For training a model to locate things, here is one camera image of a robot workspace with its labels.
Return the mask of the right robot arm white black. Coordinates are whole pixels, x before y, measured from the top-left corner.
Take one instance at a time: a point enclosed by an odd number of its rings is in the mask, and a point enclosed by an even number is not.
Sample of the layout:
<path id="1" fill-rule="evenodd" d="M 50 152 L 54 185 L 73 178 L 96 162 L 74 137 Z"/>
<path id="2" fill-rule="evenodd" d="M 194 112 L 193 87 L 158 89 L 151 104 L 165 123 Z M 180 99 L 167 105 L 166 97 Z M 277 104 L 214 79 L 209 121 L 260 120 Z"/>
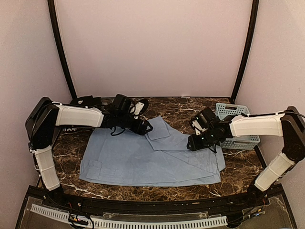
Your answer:
<path id="1" fill-rule="evenodd" d="M 243 203 L 253 207 L 275 182 L 305 157 L 305 116 L 294 107 L 267 114 L 249 114 L 231 111 L 221 114 L 209 107 L 203 109 L 190 120 L 195 133 L 188 137 L 187 148 L 191 151 L 216 146 L 228 140 L 245 139 L 250 143 L 252 137 L 260 140 L 271 137 L 281 138 L 283 147 L 279 154 L 255 178 L 243 197 Z"/>

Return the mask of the light blue long sleeve shirt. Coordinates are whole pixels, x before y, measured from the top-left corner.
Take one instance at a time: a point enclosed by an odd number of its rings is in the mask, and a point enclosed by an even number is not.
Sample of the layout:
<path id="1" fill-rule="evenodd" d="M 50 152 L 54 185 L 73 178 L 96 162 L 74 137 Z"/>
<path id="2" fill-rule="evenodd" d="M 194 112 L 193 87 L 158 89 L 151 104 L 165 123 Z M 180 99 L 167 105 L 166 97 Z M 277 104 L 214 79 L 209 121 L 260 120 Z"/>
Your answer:
<path id="1" fill-rule="evenodd" d="M 80 165 L 81 180 L 106 185 L 183 187 L 221 181 L 225 169 L 222 149 L 187 149 L 188 135 L 161 117 L 150 120 L 146 135 L 130 130 L 112 136 L 109 129 L 95 129 Z"/>

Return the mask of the light blue plastic basket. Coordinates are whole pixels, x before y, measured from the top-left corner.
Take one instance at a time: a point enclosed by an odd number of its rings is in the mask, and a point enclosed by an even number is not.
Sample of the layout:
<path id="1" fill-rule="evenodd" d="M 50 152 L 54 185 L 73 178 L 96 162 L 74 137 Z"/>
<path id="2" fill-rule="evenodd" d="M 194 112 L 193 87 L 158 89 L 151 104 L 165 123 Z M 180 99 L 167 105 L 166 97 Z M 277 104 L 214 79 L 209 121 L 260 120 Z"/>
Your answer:
<path id="1" fill-rule="evenodd" d="M 236 104 L 225 104 L 216 103 L 215 114 L 224 120 L 226 117 L 240 116 L 241 114 L 250 114 L 248 108 L 244 105 Z M 221 144 L 221 148 L 224 149 L 238 149 L 238 150 L 253 150 L 258 143 L 260 143 L 260 138 L 258 135 L 251 135 L 255 133 L 253 130 L 253 121 L 246 123 L 245 126 L 241 126 L 241 119 L 243 116 L 238 117 L 237 120 L 232 122 L 232 135 L 231 138 L 226 138 Z"/>

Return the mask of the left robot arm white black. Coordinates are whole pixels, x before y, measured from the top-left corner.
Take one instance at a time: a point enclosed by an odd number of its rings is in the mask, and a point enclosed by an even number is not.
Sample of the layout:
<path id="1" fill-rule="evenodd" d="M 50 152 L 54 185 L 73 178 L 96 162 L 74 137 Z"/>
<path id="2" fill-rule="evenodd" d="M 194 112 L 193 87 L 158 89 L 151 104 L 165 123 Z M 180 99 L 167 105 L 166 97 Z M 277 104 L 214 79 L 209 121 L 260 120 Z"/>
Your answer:
<path id="1" fill-rule="evenodd" d="M 145 135 L 153 130 L 152 125 L 141 116 L 148 109 L 147 99 L 136 102 L 117 94 L 110 103 L 101 97 L 83 96 L 69 104 L 52 101 L 48 97 L 39 100 L 25 122 L 29 139 L 29 152 L 33 155 L 43 187 L 50 191 L 48 199 L 57 208 L 67 204 L 67 197 L 57 190 L 61 184 L 57 176 L 53 148 L 64 129 L 77 132 L 80 129 L 110 129 L 112 136 L 130 130 Z"/>

